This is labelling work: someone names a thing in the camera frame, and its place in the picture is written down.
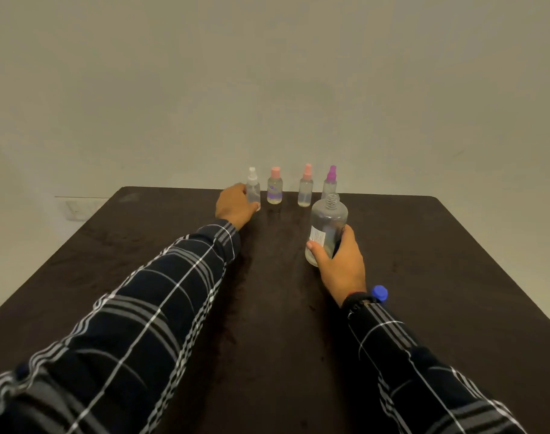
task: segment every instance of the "sleeve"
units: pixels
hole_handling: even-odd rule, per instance
[[[342,310],[358,343],[357,356],[378,374],[381,408],[401,433],[522,434],[503,403],[420,344],[406,325],[365,293]]]
[[[70,335],[0,374],[0,432],[153,431],[239,249],[217,220],[130,274]]]

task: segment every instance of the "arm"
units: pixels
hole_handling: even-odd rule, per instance
[[[377,372],[381,408],[399,432],[525,432],[502,403],[438,361],[403,322],[367,294],[364,261],[349,226],[333,259],[315,242],[308,247],[324,285],[345,312],[358,359]]]
[[[0,432],[150,432],[174,394],[228,263],[257,209],[221,193],[184,236],[99,299],[70,335],[0,375]]]

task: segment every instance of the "plaid sleeve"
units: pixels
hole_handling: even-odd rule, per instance
[[[153,431],[239,249],[217,220],[130,274],[70,335],[0,374],[0,432]]]
[[[365,293],[342,306],[357,356],[378,374],[381,408],[400,433],[523,434],[503,403],[440,361],[384,306]]]

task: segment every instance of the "dark brown table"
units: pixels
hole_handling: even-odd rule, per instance
[[[129,272],[211,221],[218,193],[116,192],[0,307],[0,372],[68,333]],[[337,307],[303,256],[310,209],[296,199],[264,201],[243,229],[241,255],[158,432],[383,431],[373,372],[354,364]],[[368,286],[385,285],[389,307],[416,335],[529,433],[550,434],[549,319],[437,199],[341,199]]]

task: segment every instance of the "person's left arm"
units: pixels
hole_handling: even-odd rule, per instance
[[[256,210],[242,184],[224,190],[217,221],[130,274],[70,335],[0,374],[0,432],[152,431],[239,252],[237,230]]]

